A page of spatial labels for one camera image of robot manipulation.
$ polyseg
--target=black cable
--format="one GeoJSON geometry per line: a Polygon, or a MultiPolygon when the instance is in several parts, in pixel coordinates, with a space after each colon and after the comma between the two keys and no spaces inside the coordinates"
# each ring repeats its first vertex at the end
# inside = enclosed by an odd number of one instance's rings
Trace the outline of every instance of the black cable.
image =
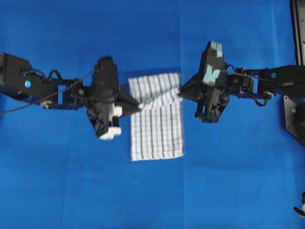
{"type": "Polygon", "coordinates": [[[231,67],[233,69],[233,71],[235,72],[235,68],[234,68],[233,64],[226,64],[225,69],[228,69],[228,67],[231,67]]]}
{"type": "Polygon", "coordinates": [[[0,114],[13,113],[13,112],[16,112],[16,111],[19,111],[19,110],[23,110],[23,109],[25,109],[25,108],[27,108],[27,107],[29,107],[29,106],[34,105],[34,104],[39,104],[39,103],[43,102],[44,100],[49,99],[49,98],[51,98],[51,97],[53,97],[53,96],[55,96],[55,95],[57,95],[57,94],[59,94],[59,93],[66,92],[66,91],[70,90],[72,87],[74,87],[75,85],[77,85],[77,84],[79,84],[80,82],[82,82],[84,79],[86,79],[86,78],[87,78],[88,76],[90,76],[92,73],[94,73],[94,71],[90,71],[90,72],[87,73],[84,77],[80,78],[78,81],[74,82],[73,84],[71,84],[69,87],[67,87],[67,88],[64,89],[64,90],[60,90],[60,91],[54,92],[54,93],[52,93],[52,94],[50,94],[50,95],[48,95],[48,96],[46,96],[46,97],[44,97],[44,98],[42,98],[42,99],[39,99],[39,100],[37,100],[37,101],[35,101],[35,102],[32,102],[32,103],[30,103],[30,104],[27,104],[27,105],[25,105],[25,106],[21,106],[21,107],[18,107],[18,108],[12,109],[12,110],[8,110],[8,111],[0,111],[0,114]]]}
{"type": "Polygon", "coordinates": [[[43,71],[41,70],[38,70],[38,69],[32,69],[32,70],[29,70],[29,71],[23,71],[21,72],[22,75],[27,75],[27,74],[30,74],[30,73],[40,73],[42,74],[42,77],[44,80],[47,79],[46,75],[43,73],[43,71]]]}
{"type": "Polygon", "coordinates": [[[58,78],[59,81],[62,81],[61,74],[57,70],[52,70],[50,72],[49,77],[47,78],[47,80],[50,80],[52,78],[53,73],[55,73],[57,75],[57,78],[58,78]]]}
{"type": "Polygon", "coordinates": [[[268,101],[269,101],[269,99],[265,98],[265,99],[264,99],[264,103],[262,104],[262,103],[260,103],[260,102],[258,101],[258,99],[257,99],[257,97],[256,97],[255,95],[252,95],[252,97],[253,97],[253,99],[254,99],[254,102],[255,102],[258,106],[266,106],[267,103],[268,103],[268,101]]]}
{"type": "Polygon", "coordinates": [[[258,80],[261,80],[261,81],[265,81],[265,82],[269,82],[269,83],[274,83],[274,80],[267,80],[267,79],[259,78],[259,77],[254,76],[254,75],[247,75],[245,73],[236,73],[236,72],[234,72],[233,74],[234,75],[238,75],[238,76],[243,76],[243,77],[252,77],[252,78],[255,78],[255,79],[258,79],[258,80]]]}

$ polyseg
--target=white towel with blue stripes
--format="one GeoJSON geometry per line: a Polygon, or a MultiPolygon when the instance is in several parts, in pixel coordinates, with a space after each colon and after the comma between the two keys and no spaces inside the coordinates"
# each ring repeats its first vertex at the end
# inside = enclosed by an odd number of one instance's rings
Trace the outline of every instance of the white towel with blue stripes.
{"type": "Polygon", "coordinates": [[[142,109],[131,115],[132,161],[183,156],[182,99],[177,95],[180,74],[142,76],[128,81],[130,93],[142,109]]]}

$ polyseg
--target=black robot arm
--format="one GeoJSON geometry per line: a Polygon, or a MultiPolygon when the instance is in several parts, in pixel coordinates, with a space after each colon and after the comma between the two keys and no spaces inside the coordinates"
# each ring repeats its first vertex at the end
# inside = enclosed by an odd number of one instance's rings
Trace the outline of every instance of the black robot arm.
{"type": "Polygon", "coordinates": [[[234,69],[228,72],[222,46],[209,42],[202,53],[200,67],[179,95],[197,102],[195,117],[205,123],[217,123],[230,95],[251,98],[265,106],[275,95],[284,95],[287,130],[305,146],[305,66],[291,65],[273,69],[234,69]],[[258,80],[254,92],[254,79],[258,80]]]}
{"type": "Polygon", "coordinates": [[[27,60],[3,53],[0,55],[0,93],[45,109],[86,107],[96,136],[103,140],[121,134],[120,117],[140,110],[138,102],[119,85],[118,69],[112,57],[98,60],[92,83],[86,87],[82,80],[62,79],[57,70],[46,77],[27,60]],[[58,104],[59,85],[66,86],[62,91],[62,104],[58,104]]]}

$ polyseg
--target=black mounting plate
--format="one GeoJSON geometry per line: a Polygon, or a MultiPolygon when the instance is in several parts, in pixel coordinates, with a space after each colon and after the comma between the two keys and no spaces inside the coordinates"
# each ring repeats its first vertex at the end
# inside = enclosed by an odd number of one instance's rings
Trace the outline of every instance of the black mounting plate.
{"type": "Polygon", "coordinates": [[[286,130],[303,146],[305,147],[305,138],[301,138],[300,134],[297,132],[297,104],[291,101],[286,95],[284,99],[284,109],[285,109],[285,125],[286,130]]]}

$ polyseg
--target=blue cloth backdrop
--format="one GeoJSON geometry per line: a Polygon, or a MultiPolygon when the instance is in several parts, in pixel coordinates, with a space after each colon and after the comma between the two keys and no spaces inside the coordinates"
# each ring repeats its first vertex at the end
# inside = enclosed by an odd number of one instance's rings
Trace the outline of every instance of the blue cloth backdrop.
{"type": "MultiPolygon", "coordinates": [[[[295,64],[288,0],[7,0],[0,52],[80,78],[112,55],[128,77],[199,67],[210,40],[236,67],[295,64]]],[[[24,105],[0,95],[0,109],[24,105]]],[[[79,111],[0,115],[0,228],[304,228],[305,150],[284,129],[280,96],[231,98],[218,124],[183,101],[183,158],[130,161],[130,119],[99,141],[79,111]]]]}

